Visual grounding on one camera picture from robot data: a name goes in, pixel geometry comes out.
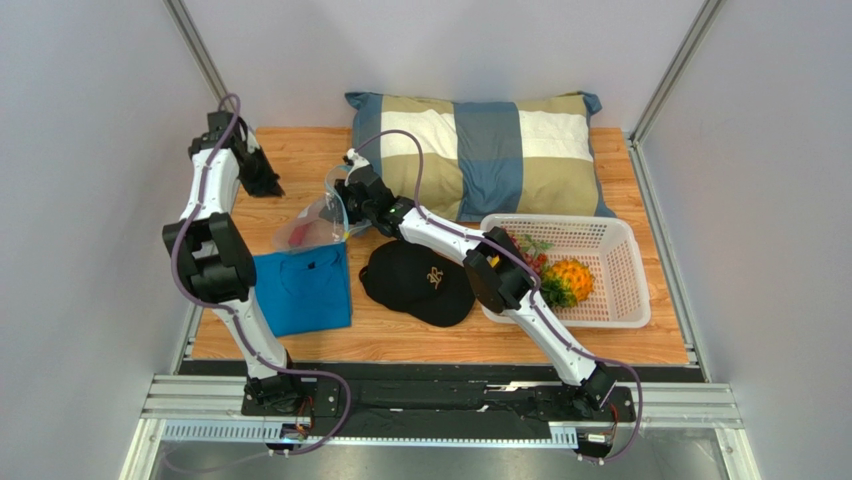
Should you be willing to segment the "fake pineapple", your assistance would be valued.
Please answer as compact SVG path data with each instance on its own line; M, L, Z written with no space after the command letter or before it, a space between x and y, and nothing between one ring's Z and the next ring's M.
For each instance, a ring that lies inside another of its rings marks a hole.
M574 258L560 260L542 272L541 293L550 308L573 308L589 299L594 282L587 265Z

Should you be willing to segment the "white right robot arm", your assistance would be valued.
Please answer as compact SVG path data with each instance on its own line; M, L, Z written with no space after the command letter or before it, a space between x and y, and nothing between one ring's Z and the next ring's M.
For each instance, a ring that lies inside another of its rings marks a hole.
M508 315L521 327L589 408L607 408L615 379L549 310L541 280L505 231L475 230L443 220L416 201L394 195L373 173L365 180L335 180L332 188L349 220L366 220L385 236L428 247L462 265L482 306Z

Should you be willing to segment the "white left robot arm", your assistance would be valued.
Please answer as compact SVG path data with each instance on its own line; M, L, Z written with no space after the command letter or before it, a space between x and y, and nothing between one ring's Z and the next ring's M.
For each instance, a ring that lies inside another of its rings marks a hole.
M251 196L283 191L254 133L214 126L189 148L193 179L179 220L162 229L181 294L213 311L246 365L242 412L294 414L307 401L286 348L275 338L257 299L254 258L231 216L238 190Z

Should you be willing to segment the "fake red chili pepper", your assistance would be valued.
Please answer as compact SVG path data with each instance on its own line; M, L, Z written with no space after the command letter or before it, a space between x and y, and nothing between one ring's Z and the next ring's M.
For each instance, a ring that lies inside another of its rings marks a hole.
M287 237L287 245L290 248L309 248L323 239L322 229L315 222L311 222L294 227Z

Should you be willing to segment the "clear zip top bag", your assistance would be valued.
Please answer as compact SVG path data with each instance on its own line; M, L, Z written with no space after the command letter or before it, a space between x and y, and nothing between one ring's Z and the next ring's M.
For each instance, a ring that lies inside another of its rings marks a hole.
M334 182L347 179L352 166L340 165L332 168L324 178L324 191L309 206L305 207L294 219L288 220L272 236L272 247L277 252L301 253L325 246L345 243L349 238L366 231L371 224L364 221L354 226L347 224L343 201L334 189ZM324 239L309 248L290 248L287 237L298 225L315 222L323 231Z

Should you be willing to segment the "fake red grapes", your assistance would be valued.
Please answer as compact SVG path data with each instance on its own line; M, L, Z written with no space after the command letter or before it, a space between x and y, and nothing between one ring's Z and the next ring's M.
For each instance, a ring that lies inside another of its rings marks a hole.
M553 247L553 244L536 240L529 234L509 232L508 235L527 265L538 276L541 276L549 266L547 253Z

